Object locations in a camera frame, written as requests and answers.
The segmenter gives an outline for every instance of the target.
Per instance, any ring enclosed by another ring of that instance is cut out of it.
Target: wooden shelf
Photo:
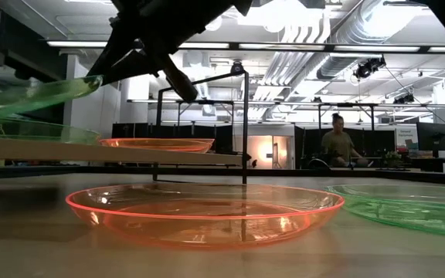
[[[0,159],[237,165],[241,165],[242,161],[241,156],[238,155],[197,154],[13,139],[0,139]]]

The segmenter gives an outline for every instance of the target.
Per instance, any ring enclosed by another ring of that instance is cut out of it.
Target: person
[[[334,167],[347,167],[351,156],[362,158],[355,150],[355,145],[347,133],[343,131],[345,120],[339,114],[332,115],[333,130],[327,132],[322,138],[322,147],[327,154],[332,154],[331,165]]]

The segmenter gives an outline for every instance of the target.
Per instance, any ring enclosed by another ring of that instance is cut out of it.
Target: table surface
[[[239,177],[162,176],[238,183]],[[248,250],[181,251],[139,246],[84,225],[64,198],[82,188],[151,182],[146,175],[0,179],[0,277],[444,277],[445,236],[341,211],[291,242]],[[376,178],[249,178],[249,183],[413,185]]]

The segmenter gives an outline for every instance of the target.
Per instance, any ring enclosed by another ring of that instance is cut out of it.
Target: green plastic plate
[[[377,222],[445,234],[445,186],[338,185],[349,212]]]
[[[53,141],[73,144],[99,144],[100,135],[76,127],[30,120],[0,120],[0,138]]]
[[[89,76],[0,92],[0,118],[85,97],[97,90],[101,83],[102,76]]]

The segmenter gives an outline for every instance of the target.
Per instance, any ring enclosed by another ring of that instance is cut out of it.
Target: computer monitor
[[[445,151],[445,124],[416,123],[420,151]]]

